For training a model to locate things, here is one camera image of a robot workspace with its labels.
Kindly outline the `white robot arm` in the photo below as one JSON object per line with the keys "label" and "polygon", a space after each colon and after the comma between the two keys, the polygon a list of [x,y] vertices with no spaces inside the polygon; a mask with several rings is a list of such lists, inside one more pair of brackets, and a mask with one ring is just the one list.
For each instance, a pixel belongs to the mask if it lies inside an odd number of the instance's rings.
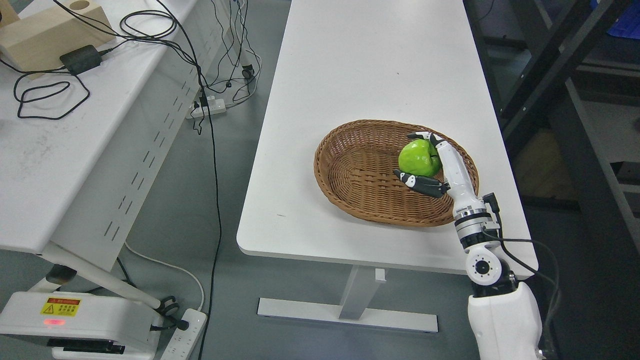
{"label": "white robot arm", "polygon": [[473,288],[467,313],[480,358],[541,360],[543,326],[537,300],[500,249],[499,224],[478,198],[456,200],[453,214]]}

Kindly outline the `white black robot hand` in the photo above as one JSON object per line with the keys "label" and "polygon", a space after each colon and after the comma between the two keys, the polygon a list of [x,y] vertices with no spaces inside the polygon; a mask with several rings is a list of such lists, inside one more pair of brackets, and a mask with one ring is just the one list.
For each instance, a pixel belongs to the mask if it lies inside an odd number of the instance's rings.
{"label": "white black robot hand", "polygon": [[423,177],[400,169],[393,170],[402,183],[410,190],[431,198],[441,198],[448,194],[454,201],[454,217],[457,217],[460,212],[486,210],[483,200],[478,198],[474,191],[473,182],[463,158],[450,142],[433,131],[413,132],[407,137],[423,139],[435,146],[445,181],[439,182],[436,178]]}

